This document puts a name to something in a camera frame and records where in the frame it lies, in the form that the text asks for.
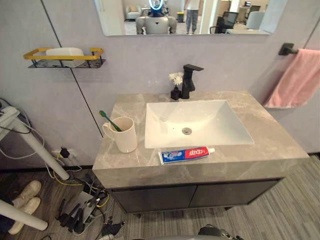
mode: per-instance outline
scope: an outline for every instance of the cup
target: cup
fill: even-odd
[[[105,135],[115,141],[122,153],[130,153],[138,146],[134,120],[127,116],[117,117],[112,120],[122,131],[117,131],[110,122],[102,125]]]

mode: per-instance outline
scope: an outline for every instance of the gray countertop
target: gray countertop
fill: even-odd
[[[158,152],[180,148],[145,148],[146,103],[175,102],[169,94],[121,94],[111,119],[134,120],[138,147],[121,153],[104,137],[93,172],[106,188],[283,178],[309,156],[247,91],[191,92],[190,99],[227,100],[254,140],[250,145],[219,145],[208,157],[161,165]]]

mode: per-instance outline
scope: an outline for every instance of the black faucet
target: black faucet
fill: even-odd
[[[182,92],[180,98],[182,99],[189,99],[189,92],[196,90],[194,82],[192,81],[192,73],[194,70],[201,71],[203,70],[202,67],[194,66],[191,64],[186,64],[183,66],[184,75],[182,80]]]

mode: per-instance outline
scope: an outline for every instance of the electrical outlet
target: electrical outlet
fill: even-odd
[[[75,150],[73,150],[73,149],[67,149],[67,150],[68,150],[68,152],[69,152],[72,156],[77,157],[77,152],[76,152]],[[61,149],[59,149],[59,150],[53,150],[53,151],[51,151],[51,153],[52,153],[53,156],[56,158],[57,155],[60,153],[60,151],[61,151]]]

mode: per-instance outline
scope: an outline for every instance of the sink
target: sink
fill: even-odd
[[[147,149],[253,143],[226,100],[146,104]]]

